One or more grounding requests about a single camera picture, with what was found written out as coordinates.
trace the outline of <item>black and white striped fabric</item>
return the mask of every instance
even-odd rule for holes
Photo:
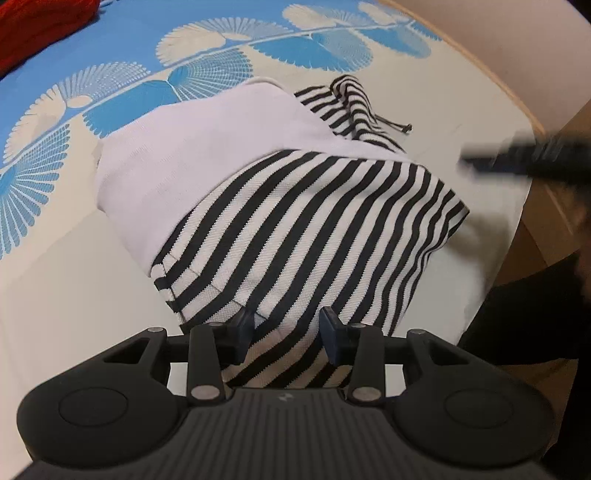
[[[336,134],[399,151],[374,128],[356,79],[296,96]],[[168,239],[151,276],[185,332],[225,322],[241,307],[256,312],[245,363],[223,371],[230,386],[344,385],[350,367],[328,364],[319,309],[332,306],[344,322],[391,335],[429,256],[466,215],[453,191],[410,161],[283,150],[205,197]]]
[[[295,93],[302,105],[328,122],[335,135],[404,152],[379,126],[359,80],[351,75],[335,79],[330,86],[312,86]]]

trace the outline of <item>bed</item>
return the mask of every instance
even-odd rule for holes
[[[28,390],[173,314],[95,206],[100,139],[165,104],[253,76],[296,91],[343,73],[410,157],[450,185],[470,215],[431,258],[395,335],[425,328],[457,342],[511,243],[527,181],[457,169],[465,144],[531,135],[506,91],[412,16],[365,1],[102,2],[96,21],[0,80],[0,475],[27,464],[15,412]],[[183,369],[169,387],[182,393]],[[403,388],[399,369],[388,388]]]

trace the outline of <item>blue patterned bedsheet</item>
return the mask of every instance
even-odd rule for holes
[[[97,21],[0,81],[0,261],[30,233],[64,163],[77,161],[69,157],[81,135],[73,119],[103,138],[160,105],[213,96],[255,74],[248,52],[336,76],[370,66],[369,44],[420,60],[439,40],[367,2],[120,0],[101,8]]]

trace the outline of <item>ribbed black surface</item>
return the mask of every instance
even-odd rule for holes
[[[195,408],[174,437],[120,467],[73,471],[37,462],[18,480],[548,479],[534,463],[502,471],[454,469],[406,445],[381,411],[336,390],[238,389]]]

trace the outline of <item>red fabric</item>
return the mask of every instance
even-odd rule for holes
[[[7,0],[0,5],[0,78],[96,14],[99,0]]]

